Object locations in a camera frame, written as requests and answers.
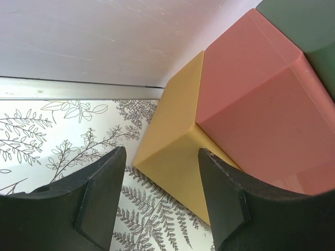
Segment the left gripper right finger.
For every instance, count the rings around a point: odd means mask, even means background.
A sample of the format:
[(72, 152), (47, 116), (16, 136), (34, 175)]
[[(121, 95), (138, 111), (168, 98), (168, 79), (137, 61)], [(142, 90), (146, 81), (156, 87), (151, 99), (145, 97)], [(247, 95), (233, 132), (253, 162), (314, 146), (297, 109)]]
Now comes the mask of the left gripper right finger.
[(198, 162), (216, 250), (334, 250), (334, 191), (275, 187), (205, 148)]

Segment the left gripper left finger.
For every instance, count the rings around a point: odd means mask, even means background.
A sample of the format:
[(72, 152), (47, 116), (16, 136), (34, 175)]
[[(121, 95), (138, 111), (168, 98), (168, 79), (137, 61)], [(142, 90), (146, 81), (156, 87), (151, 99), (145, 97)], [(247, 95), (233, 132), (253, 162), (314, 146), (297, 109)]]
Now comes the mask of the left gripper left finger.
[(30, 193), (1, 196), (1, 250), (109, 250), (126, 158), (119, 146)]

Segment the yellow drawer box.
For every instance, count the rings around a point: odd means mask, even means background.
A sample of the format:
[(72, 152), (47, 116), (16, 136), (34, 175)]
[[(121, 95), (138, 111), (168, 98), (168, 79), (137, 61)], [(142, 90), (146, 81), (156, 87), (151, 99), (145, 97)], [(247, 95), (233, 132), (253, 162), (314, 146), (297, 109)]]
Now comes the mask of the yellow drawer box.
[(236, 163), (195, 122), (205, 52), (167, 83), (133, 160), (133, 166), (207, 224), (198, 164), (200, 148)]

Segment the red drawer box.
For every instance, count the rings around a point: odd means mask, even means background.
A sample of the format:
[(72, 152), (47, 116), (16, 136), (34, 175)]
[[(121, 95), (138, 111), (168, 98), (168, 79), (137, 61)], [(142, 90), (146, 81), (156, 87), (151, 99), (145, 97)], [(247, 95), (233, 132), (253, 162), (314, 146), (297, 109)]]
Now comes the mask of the red drawer box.
[(259, 180), (308, 195), (334, 189), (334, 102), (256, 9), (206, 49), (196, 122)]

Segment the green drawer box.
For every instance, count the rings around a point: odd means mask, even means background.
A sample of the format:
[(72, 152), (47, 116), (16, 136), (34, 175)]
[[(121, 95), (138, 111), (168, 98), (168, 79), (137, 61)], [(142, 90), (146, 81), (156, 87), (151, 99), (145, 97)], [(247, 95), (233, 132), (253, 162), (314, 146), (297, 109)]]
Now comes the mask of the green drawer box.
[(334, 1), (262, 1), (256, 9), (299, 47), (334, 98)]

